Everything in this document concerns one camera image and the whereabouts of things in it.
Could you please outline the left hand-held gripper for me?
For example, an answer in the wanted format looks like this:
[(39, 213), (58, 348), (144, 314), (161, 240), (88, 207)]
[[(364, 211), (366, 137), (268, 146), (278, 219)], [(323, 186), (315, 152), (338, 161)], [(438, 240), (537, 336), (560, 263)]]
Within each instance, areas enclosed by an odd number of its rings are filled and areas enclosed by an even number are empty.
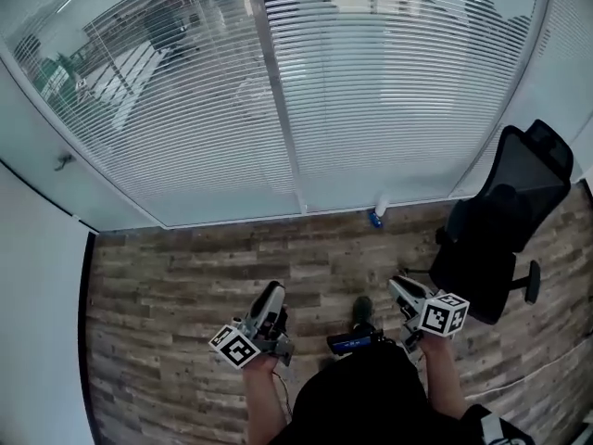
[[(284, 297), (284, 287), (277, 281), (269, 282), (252, 303), (249, 321), (234, 317), (208, 345), (235, 369), (243, 369), (260, 355), (271, 356), (288, 366), (295, 347), (284, 332), (276, 331), (285, 330)], [(271, 331), (261, 333), (256, 325)]]

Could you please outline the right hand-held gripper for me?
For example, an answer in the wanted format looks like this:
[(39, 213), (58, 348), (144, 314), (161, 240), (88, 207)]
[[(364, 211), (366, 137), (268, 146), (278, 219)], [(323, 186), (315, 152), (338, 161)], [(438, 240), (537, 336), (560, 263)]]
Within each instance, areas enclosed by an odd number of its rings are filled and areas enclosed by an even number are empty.
[[(390, 278), (387, 289), (406, 318), (400, 342), (407, 353), (417, 349), (425, 333), (450, 337), (459, 332), (469, 312), (467, 300), (454, 294), (430, 297), (430, 288), (407, 276)], [(404, 290), (412, 297), (426, 299), (408, 299)]]

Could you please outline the white slatted window blinds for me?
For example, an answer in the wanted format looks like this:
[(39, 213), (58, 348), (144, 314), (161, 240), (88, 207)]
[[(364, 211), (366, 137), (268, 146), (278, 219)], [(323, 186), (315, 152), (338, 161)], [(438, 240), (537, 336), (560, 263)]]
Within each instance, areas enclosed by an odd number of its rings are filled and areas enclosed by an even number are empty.
[[(198, 47), (159, 54), (143, 23), (170, 9)], [(76, 101), (56, 113), (80, 148), (146, 209), (287, 196), (292, 180), (250, 0), (0, 0), (0, 34), (31, 81), (68, 57)]]
[(593, 0), (551, 0), (543, 59), (548, 122), (573, 150), (574, 178), (593, 171)]
[(263, 0), (301, 174), (466, 159), (510, 89), (536, 0)]

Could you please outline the person's left forearm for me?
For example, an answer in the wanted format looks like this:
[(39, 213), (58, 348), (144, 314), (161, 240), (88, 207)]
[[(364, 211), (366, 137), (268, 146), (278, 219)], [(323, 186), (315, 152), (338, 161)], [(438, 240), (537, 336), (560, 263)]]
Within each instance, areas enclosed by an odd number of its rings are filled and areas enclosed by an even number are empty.
[(287, 425), (273, 379), (277, 362), (272, 356), (259, 355), (243, 369), (247, 445), (268, 445)]

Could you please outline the person's right forearm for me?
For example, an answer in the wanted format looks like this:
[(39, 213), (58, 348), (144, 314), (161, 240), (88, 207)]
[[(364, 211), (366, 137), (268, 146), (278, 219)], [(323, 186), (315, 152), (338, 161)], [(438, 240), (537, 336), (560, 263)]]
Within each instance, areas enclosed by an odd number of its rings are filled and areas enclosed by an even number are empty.
[(461, 419), (468, 404), (462, 393), (451, 341), (447, 337), (424, 334), (419, 346), (425, 357), (431, 406), (443, 415)]

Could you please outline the person's left hand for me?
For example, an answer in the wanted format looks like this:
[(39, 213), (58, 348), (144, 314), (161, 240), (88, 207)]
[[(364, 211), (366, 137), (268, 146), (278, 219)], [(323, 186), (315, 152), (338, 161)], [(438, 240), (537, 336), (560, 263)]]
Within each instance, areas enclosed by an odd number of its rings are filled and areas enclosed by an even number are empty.
[(280, 336), (286, 335), (287, 319), (288, 313), (285, 304), (277, 313), (270, 311), (264, 324), (267, 328), (266, 338), (268, 340), (278, 340)]

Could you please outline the person's dark left shoe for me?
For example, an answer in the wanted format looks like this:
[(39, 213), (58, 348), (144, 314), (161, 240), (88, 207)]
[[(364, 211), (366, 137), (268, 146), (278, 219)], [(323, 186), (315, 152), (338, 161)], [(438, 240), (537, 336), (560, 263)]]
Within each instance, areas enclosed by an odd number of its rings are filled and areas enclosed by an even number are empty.
[(370, 328), (372, 325), (373, 304), (368, 296), (357, 297), (352, 306), (351, 325), (352, 329)]

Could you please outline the blue chest-mounted device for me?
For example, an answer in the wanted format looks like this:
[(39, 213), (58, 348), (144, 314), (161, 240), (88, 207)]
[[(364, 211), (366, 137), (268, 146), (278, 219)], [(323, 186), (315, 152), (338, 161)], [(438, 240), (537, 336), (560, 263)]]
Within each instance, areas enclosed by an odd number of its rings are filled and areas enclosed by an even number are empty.
[(368, 325), (359, 325), (353, 331), (328, 336), (326, 343), (333, 355), (344, 356), (354, 351), (370, 347), (384, 339), (384, 331)]

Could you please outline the black mesh office chair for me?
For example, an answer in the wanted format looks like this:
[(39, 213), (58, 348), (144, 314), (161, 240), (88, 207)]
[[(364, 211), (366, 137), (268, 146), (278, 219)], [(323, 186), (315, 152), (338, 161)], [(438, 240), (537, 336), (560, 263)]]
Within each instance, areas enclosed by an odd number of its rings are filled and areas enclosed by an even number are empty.
[(484, 185), (436, 231), (433, 284), (468, 300), (470, 316), (485, 324), (500, 319), (514, 289), (535, 303), (539, 264), (531, 261), (527, 276), (515, 279), (517, 256), (569, 194), (573, 167), (572, 149), (542, 120), (526, 131), (505, 127)]

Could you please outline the person's black clothing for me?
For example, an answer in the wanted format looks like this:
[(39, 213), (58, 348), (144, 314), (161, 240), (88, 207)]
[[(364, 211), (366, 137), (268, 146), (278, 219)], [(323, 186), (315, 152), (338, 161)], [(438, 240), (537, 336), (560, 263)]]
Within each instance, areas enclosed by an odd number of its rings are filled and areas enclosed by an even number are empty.
[(536, 445), (506, 421), (484, 430), (491, 414), (480, 404), (461, 419), (437, 412), (404, 350), (381, 343), (313, 376), (269, 445)]

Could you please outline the grey window frame post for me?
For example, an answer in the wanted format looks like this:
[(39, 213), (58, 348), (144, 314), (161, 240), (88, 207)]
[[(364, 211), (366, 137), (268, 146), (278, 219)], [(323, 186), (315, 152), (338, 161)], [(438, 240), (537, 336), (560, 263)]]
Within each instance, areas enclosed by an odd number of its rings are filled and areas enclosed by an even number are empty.
[(289, 120), (286, 99), (284, 96), (284, 88), (273, 46), (271, 27), (265, 8), (265, 3), (264, 0), (250, 1), (264, 63), (270, 81), (271, 93), (276, 107), (276, 112), (284, 139), (284, 145), (291, 168), (296, 200), (299, 205), (300, 214), (305, 215), (308, 213), (308, 206), (303, 193), (300, 170), (297, 161), (296, 146)]

